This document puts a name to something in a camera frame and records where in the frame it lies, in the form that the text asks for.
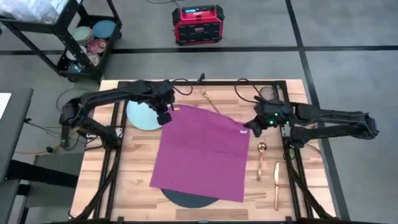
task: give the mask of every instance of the purple cloth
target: purple cloth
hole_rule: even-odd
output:
[[[243,202],[249,130],[208,110],[175,109],[162,127],[150,186]]]

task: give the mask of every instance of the knife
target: knife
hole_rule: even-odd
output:
[[[275,211],[278,211],[278,198],[279,198],[279,161],[275,164],[274,170],[274,181],[275,181]]]

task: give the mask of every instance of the wooden table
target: wooden table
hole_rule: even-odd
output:
[[[290,101],[307,103],[305,89],[301,80],[286,80]],[[103,81],[100,90],[117,88],[118,80]],[[181,91],[188,92],[188,86],[177,86]],[[255,116],[252,103],[247,103],[238,98],[233,86],[195,86],[193,94],[183,96],[175,94],[176,103],[196,106],[213,110],[199,89],[207,92],[220,113],[245,123]],[[251,86],[239,86],[239,93],[252,99],[256,94]],[[113,105],[100,106],[95,109],[94,119],[109,125]],[[230,202],[219,200],[207,207],[187,209],[170,202],[160,189],[149,186],[150,178],[159,148],[161,130],[141,131],[127,122],[123,139],[121,163],[114,198],[112,219],[123,216],[126,221],[133,220],[285,220],[286,216],[294,217],[294,210],[289,189],[289,180],[285,161],[283,160],[283,147],[279,128],[270,128],[263,131],[259,138],[251,135],[249,143],[249,156],[246,165],[246,179],[244,189],[244,202]],[[264,153],[261,181],[256,180],[259,152],[257,145],[264,141],[268,145]],[[100,141],[87,145],[93,147],[101,144]],[[309,144],[318,148],[317,141]],[[328,182],[326,180],[320,152],[311,147],[301,149],[305,175],[310,191],[325,210],[335,215],[331,200]],[[97,191],[103,163],[104,150],[96,149],[85,152],[71,214],[78,215],[88,204]],[[274,210],[274,166],[280,162],[279,185],[279,210]],[[304,203],[299,194],[302,215],[305,216]],[[104,216],[106,196],[101,207],[101,217]]]

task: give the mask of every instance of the rolling cart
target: rolling cart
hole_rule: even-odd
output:
[[[82,1],[78,3],[76,0],[68,0],[62,12],[60,13],[57,21],[53,24],[45,24],[38,22],[24,22],[17,21],[15,19],[5,19],[0,18],[2,22],[14,35],[23,41],[30,49],[32,49],[35,54],[37,54],[52,70],[54,70],[61,77],[66,77],[70,82],[76,82],[81,78],[89,78],[97,81],[101,81],[103,71],[106,66],[106,62],[109,59],[109,55],[113,49],[116,40],[122,37],[120,29],[122,27],[122,22],[116,12],[112,0],[106,0],[109,7],[112,10],[113,17],[111,16],[92,16],[89,15],[86,9],[82,5]],[[99,65],[94,66],[94,64],[89,60],[87,55],[81,50],[78,42],[72,37],[71,33],[68,31],[68,26],[70,25],[75,14],[79,13],[81,19],[78,23],[78,27],[87,26],[93,28],[93,26],[103,20],[110,20],[115,22],[116,26],[113,30],[111,37],[107,40],[107,48],[101,56],[101,61]],[[36,47],[23,33],[26,32],[37,32],[44,34],[54,34],[61,42],[64,44],[66,49],[63,51],[57,64],[54,64],[39,48]],[[76,58],[77,62],[81,65],[82,71],[74,72],[69,70],[70,61],[66,57],[66,52],[69,50],[72,55]]]

